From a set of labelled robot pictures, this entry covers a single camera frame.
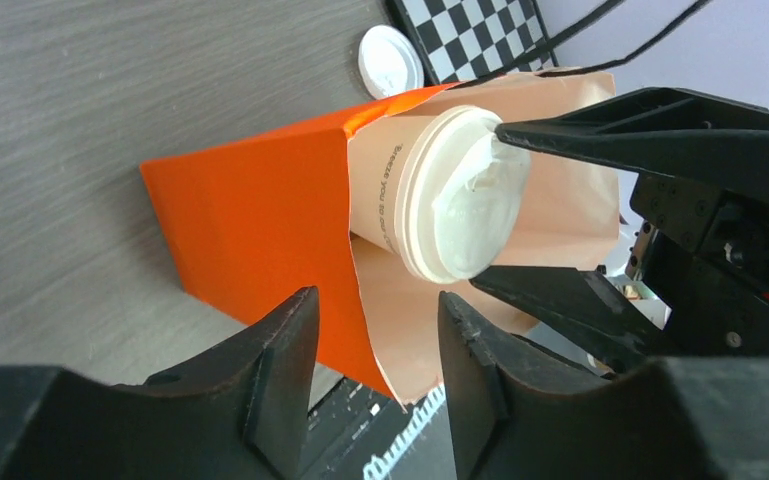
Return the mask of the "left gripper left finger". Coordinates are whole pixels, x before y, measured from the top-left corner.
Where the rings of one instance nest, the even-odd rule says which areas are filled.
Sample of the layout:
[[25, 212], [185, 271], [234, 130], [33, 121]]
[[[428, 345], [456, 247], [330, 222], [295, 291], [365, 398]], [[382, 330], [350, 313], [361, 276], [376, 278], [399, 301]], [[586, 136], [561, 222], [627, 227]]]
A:
[[0, 479], [294, 479], [318, 336], [305, 287], [141, 385], [0, 366]]

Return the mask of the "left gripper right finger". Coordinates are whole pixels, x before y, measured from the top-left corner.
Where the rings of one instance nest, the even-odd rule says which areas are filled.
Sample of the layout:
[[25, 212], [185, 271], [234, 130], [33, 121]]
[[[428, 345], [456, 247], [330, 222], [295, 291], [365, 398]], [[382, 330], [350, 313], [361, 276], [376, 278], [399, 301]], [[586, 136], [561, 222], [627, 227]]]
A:
[[606, 380], [449, 292], [438, 337], [460, 479], [769, 479], [769, 358], [656, 358]]

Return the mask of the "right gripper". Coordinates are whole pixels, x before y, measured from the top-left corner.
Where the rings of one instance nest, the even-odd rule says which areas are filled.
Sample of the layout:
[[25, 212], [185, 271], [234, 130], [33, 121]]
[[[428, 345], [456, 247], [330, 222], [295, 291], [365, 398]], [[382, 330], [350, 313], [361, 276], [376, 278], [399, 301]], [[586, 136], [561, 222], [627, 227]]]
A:
[[473, 287], [614, 371], [667, 356], [669, 339], [693, 355], [769, 356], [767, 109], [650, 87], [495, 133], [533, 152], [647, 173], [630, 197], [643, 223], [626, 272], [671, 314], [665, 334], [597, 271], [491, 266]]

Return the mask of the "white plastic cup lid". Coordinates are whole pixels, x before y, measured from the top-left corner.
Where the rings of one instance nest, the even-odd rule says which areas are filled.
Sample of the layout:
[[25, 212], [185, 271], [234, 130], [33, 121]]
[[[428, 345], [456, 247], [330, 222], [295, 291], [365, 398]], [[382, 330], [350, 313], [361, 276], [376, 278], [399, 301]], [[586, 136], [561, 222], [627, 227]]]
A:
[[495, 133], [501, 118], [471, 105], [426, 117], [402, 171], [394, 221], [398, 254], [415, 277], [470, 279], [514, 230], [532, 157]]

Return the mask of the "orange paper bag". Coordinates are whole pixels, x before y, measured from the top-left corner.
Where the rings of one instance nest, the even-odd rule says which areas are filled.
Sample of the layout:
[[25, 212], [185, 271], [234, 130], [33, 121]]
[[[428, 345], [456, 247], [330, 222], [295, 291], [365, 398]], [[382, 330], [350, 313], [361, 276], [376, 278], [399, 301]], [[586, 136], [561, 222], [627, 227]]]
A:
[[[423, 87], [140, 166], [184, 290], [250, 326], [279, 300], [317, 286], [316, 360], [385, 395], [413, 402], [443, 383], [438, 292], [452, 289], [492, 323], [525, 335], [531, 315], [473, 288], [432, 286], [394, 254], [350, 239], [348, 147], [382, 118], [481, 96], [504, 121], [544, 119], [617, 96], [607, 71], [545, 77], [511, 73], [486, 95]], [[512, 247], [499, 262], [595, 269], [622, 237], [619, 170], [538, 154]]]

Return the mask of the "white paper coffee cup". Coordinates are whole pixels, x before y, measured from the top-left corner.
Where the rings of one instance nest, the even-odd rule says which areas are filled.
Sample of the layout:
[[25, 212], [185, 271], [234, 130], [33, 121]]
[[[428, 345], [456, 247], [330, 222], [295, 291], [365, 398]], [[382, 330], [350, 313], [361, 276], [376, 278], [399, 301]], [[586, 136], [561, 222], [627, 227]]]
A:
[[350, 230], [373, 245], [400, 255], [404, 199], [421, 163], [436, 115], [403, 114], [362, 127], [348, 144]]

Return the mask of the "black white checkerboard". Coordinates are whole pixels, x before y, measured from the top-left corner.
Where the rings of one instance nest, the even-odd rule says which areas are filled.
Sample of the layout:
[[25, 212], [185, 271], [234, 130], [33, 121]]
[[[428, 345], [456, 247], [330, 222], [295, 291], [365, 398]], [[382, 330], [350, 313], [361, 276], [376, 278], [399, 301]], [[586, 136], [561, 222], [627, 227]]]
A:
[[534, 1], [390, 0], [384, 5], [417, 51], [428, 85], [481, 77], [547, 41]]

